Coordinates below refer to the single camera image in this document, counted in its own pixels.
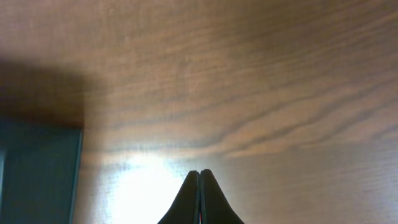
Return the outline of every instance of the black pointed object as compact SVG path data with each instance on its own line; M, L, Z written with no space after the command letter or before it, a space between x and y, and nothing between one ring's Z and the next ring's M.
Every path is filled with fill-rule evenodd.
M243 224L229 205L211 170L200 172L199 185L202 224Z
M158 224L199 224L199 173L190 171L172 206Z

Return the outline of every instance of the wooden table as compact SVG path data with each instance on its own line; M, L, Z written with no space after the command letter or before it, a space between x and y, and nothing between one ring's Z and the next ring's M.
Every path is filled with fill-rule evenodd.
M397 223L397 12L2 0L0 105L85 125L75 223L157 223L204 168L246 223Z

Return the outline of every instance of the black plastic tip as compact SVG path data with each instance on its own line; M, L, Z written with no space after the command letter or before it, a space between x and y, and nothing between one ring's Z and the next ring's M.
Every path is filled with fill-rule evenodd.
M199 224L199 178L195 170L188 173L172 206L159 224Z
M202 224L243 224L229 205L211 170L200 172L199 184Z

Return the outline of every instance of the dark green box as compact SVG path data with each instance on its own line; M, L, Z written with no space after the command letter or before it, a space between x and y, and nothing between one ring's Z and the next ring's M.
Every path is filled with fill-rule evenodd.
M70 224L81 129L0 118L1 224Z

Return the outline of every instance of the wood grain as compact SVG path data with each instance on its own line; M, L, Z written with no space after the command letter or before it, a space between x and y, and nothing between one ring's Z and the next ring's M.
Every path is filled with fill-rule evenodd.
M0 11L0 108L85 125L75 223L156 223L204 168L246 223L398 222L397 1Z

